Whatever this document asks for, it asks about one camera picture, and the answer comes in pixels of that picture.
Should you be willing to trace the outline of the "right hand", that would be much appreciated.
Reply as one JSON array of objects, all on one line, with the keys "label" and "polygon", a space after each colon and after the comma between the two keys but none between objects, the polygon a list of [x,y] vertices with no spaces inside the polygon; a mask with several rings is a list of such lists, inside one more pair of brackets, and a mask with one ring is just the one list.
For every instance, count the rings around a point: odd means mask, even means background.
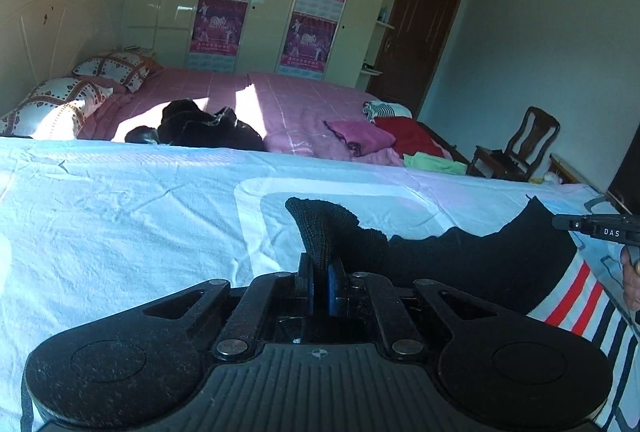
[{"label": "right hand", "polygon": [[639,256],[637,247],[625,246],[620,252],[623,264],[623,295],[627,308],[630,311],[639,310],[639,263],[632,263],[632,259]]}]

